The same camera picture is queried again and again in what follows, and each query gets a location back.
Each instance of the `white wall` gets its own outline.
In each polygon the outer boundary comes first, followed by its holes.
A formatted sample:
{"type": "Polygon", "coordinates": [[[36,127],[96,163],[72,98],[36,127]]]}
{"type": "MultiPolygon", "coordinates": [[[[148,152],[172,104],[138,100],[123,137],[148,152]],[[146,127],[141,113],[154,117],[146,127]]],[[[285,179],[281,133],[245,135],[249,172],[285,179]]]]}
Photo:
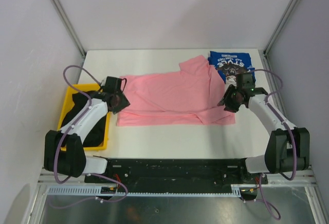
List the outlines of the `white wall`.
{"type": "Polygon", "coordinates": [[[329,0],[302,0],[270,52],[289,118],[311,135],[311,163],[329,208],[329,0]]]}
{"type": "Polygon", "coordinates": [[[62,70],[81,59],[49,0],[0,0],[0,11],[0,223],[21,192],[7,219],[20,223],[59,118],[62,70]]]}
{"type": "Polygon", "coordinates": [[[60,0],[86,50],[258,48],[290,0],[60,0]]]}

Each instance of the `pink towel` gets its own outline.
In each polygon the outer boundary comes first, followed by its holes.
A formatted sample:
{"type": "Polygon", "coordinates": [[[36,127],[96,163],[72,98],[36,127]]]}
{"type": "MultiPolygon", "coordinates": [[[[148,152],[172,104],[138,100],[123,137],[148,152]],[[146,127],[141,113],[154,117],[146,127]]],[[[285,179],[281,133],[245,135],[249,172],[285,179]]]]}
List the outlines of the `pink towel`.
{"type": "Polygon", "coordinates": [[[180,71],[124,76],[130,106],[118,115],[118,126],[227,125],[234,114],[217,107],[224,82],[202,55],[179,64],[180,71]]]}

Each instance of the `yellow plastic container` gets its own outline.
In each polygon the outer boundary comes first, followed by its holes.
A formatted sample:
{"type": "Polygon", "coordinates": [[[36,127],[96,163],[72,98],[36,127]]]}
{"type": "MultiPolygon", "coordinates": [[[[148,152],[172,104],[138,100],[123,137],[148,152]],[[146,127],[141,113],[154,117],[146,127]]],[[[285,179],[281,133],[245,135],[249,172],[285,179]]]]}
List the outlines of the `yellow plastic container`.
{"type": "MultiPolygon", "coordinates": [[[[91,90],[98,90],[99,85],[98,84],[74,84],[75,88],[87,92],[91,90]]],[[[64,99],[64,104],[60,116],[60,120],[58,122],[57,130],[61,129],[62,122],[65,118],[65,115],[73,108],[74,102],[72,99],[72,95],[78,93],[76,90],[72,89],[71,87],[68,87],[66,90],[66,95],[64,99]]],[[[104,141],[98,146],[98,147],[84,147],[85,151],[101,151],[105,150],[107,147],[107,141],[108,141],[108,125],[109,125],[109,113],[106,115],[106,123],[105,123],[105,134],[104,134],[104,141]]]]}

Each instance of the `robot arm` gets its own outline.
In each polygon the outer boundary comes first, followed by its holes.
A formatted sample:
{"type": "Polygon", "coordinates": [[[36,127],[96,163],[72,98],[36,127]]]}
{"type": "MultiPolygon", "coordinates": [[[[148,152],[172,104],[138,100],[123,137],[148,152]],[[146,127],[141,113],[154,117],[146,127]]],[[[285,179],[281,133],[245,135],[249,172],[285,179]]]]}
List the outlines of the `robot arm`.
{"type": "Polygon", "coordinates": [[[44,157],[46,170],[53,171],[59,142],[65,136],[66,151],[59,152],[58,173],[79,177],[81,174],[103,174],[105,172],[107,160],[86,156],[83,142],[96,123],[109,111],[116,114],[129,106],[129,101],[121,91],[121,83],[122,79],[119,78],[107,77],[104,79],[100,85],[103,91],[96,91],[91,95],[91,104],[87,102],[83,109],[59,131],[50,130],[47,133],[44,157]]]}
{"type": "Polygon", "coordinates": [[[265,102],[268,95],[263,88],[255,87],[251,73],[236,75],[237,86],[230,85],[218,105],[224,105],[225,110],[237,112],[244,104],[262,122],[270,135],[264,155],[245,159],[249,173],[284,173],[293,170],[293,149],[289,132],[283,124],[289,127],[294,136],[297,151],[297,170],[305,170],[309,166],[309,132],[305,128],[297,128],[287,120],[280,111],[265,102]]]}

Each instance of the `blue plastic package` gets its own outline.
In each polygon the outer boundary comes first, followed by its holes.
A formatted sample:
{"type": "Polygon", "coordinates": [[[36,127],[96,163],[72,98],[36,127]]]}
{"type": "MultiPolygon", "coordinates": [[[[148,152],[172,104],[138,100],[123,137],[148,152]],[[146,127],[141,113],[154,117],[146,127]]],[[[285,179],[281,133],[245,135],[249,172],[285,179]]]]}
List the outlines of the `blue plastic package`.
{"type": "Polygon", "coordinates": [[[214,65],[224,83],[236,85],[235,76],[254,70],[248,53],[223,53],[210,51],[210,65],[214,65]]]}

